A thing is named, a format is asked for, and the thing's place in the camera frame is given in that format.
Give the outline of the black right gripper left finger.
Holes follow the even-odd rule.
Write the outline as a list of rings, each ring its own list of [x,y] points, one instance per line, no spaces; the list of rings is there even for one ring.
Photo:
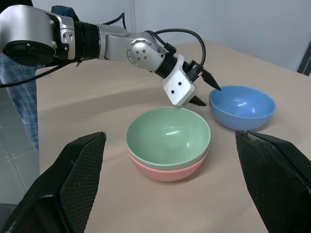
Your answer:
[[[0,233],[84,233],[98,192],[106,134],[68,143],[32,184]]]

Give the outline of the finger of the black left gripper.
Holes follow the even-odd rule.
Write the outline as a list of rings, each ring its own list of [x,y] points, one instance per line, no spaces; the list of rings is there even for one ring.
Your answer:
[[[189,98],[188,103],[194,104],[196,106],[206,106],[206,104],[198,98],[196,95],[193,95]]]
[[[209,73],[208,71],[206,71],[205,69],[202,69],[202,74],[201,74],[203,80],[209,84],[211,87],[213,87],[214,89],[217,89],[219,91],[221,91],[221,88],[219,87],[219,85],[217,84],[216,80],[214,79],[214,77],[212,76],[211,73]]]

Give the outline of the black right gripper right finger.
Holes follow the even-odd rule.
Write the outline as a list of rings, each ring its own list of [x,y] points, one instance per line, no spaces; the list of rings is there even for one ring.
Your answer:
[[[247,190],[269,233],[311,233],[311,160],[294,144],[235,132]]]

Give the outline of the blue bowl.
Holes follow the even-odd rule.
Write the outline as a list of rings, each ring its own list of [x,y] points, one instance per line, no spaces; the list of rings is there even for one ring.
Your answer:
[[[209,106],[214,118],[233,130],[254,130],[262,127],[276,111],[273,98],[257,89],[223,86],[209,94]]]

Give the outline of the green bowl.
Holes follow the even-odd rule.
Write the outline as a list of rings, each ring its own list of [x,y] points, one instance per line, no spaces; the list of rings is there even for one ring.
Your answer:
[[[209,147],[211,130],[194,111],[161,107],[138,116],[125,133],[127,149],[145,166],[177,170],[198,162]]]

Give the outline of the pink bowl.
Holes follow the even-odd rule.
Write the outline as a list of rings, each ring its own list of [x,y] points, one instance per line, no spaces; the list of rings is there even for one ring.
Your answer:
[[[136,168],[148,178],[156,180],[156,181],[160,181],[160,182],[175,182],[175,181],[182,180],[192,175],[201,166],[201,164],[203,163],[203,161],[205,160],[208,154],[208,151],[209,151],[209,148],[207,148],[204,155],[198,162],[186,168],[177,169],[177,170],[159,170],[159,169],[151,168],[137,161],[130,152],[128,152],[128,154],[133,164],[136,166]]]

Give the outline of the dark striped equipment rack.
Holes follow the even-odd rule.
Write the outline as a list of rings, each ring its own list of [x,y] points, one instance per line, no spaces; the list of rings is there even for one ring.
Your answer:
[[[310,76],[311,74],[311,40],[298,66],[297,73]]]

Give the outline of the person in plaid trousers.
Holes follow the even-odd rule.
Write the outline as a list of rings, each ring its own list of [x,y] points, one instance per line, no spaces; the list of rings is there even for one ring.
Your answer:
[[[33,6],[33,3],[32,0],[0,0],[0,13],[12,5]],[[0,81],[2,84],[17,83],[32,78],[38,69],[44,67],[46,66],[23,66],[0,53]],[[6,90],[22,119],[30,143],[34,150],[39,152],[36,81],[9,87]]]

